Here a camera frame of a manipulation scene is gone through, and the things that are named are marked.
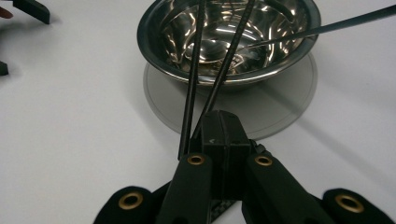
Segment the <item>spoon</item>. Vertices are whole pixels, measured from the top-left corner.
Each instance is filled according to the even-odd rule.
[[[370,21],[385,19],[386,17],[393,16],[394,14],[396,14],[396,5],[393,5],[391,7],[385,7],[377,11],[373,11],[367,14],[353,17],[351,19],[347,19],[344,21],[338,21],[328,25],[319,26],[317,28],[313,28],[307,31],[302,31],[300,33],[296,33],[293,35],[285,35],[280,38],[264,40],[255,44],[246,45],[238,49],[236,52],[242,49],[253,49],[257,47],[275,44],[282,41],[304,38],[311,35],[324,34],[331,31],[360,25]],[[229,43],[221,40],[202,40],[200,63],[216,63],[222,61],[224,59],[225,54],[227,53],[229,46],[230,46]],[[186,49],[185,56],[189,60],[191,59],[192,48],[193,48],[193,44],[190,44]]]

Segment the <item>brass ring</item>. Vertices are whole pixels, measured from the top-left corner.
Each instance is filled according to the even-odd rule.
[[[268,157],[265,156],[258,156],[256,159],[254,159],[255,162],[257,162],[261,166],[270,166],[272,165],[272,160]]]
[[[195,155],[195,156],[190,156],[187,161],[191,165],[201,165],[205,162],[205,158],[203,156]]]
[[[364,211],[363,204],[352,196],[339,194],[335,197],[335,201],[349,212],[362,213]]]
[[[119,207],[123,210],[131,210],[138,207],[143,202],[143,195],[137,191],[125,194],[119,200]]]

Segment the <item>bowl rim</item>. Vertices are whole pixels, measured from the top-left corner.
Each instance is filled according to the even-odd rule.
[[[151,46],[147,41],[149,39],[147,29],[150,25],[151,19],[153,18],[153,12],[162,4],[168,2],[169,0],[157,0],[146,10],[137,28],[137,44],[140,52],[148,61],[148,63],[150,63],[169,77],[172,77],[182,82],[188,82],[189,73],[162,61],[155,54],[155,52],[151,50]],[[315,27],[319,27],[321,25],[321,18],[315,2],[313,0],[300,0],[300,2],[304,4],[307,15],[309,18],[311,18],[310,22],[307,24],[306,29],[313,29]],[[283,70],[299,62],[303,57],[305,57],[306,54],[314,47],[317,39],[318,35],[304,38],[300,45],[297,47],[297,49],[285,58],[287,60],[282,60],[280,63],[274,64],[269,67],[264,67],[263,69],[253,70],[233,76],[227,76],[226,80],[224,81],[224,85],[244,85],[275,76]],[[211,86],[215,82],[215,79],[216,76],[200,75],[198,76],[198,84],[204,86]]]

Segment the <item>white surface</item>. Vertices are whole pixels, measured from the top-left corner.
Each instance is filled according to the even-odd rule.
[[[92,223],[118,189],[172,178],[179,136],[150,110],[137,24],[152,1],[40,0],[0,20],[0,223]],[[394,0],[316,1],[322,23]],[[396,214],[396,17],[322,35],[305,113],[260,143],[311,193],[357,191]],[[218,223],[244,223],[234,208]]]

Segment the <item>stainless steel bowl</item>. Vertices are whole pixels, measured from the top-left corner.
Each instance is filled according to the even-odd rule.
[[[208,48],[221,50],[231,42],[246,3],[246,0],[208,1],[203,48],[206,42],[211,43]],[[146,60],[183,82],[187,82],[189,76],[187,54],[195,36],[197,5],[198,0],[157,0],[144,14],[137,30],[138,45]],[[256,0],[239,47],[318,26],[320,15],[312,0]],[[240,50],[233,58],[225,84],[244,85],[274,76],[302,59],[317,38]],[[213,84],[220,64],[221,61],[202,59],[199,84]]]

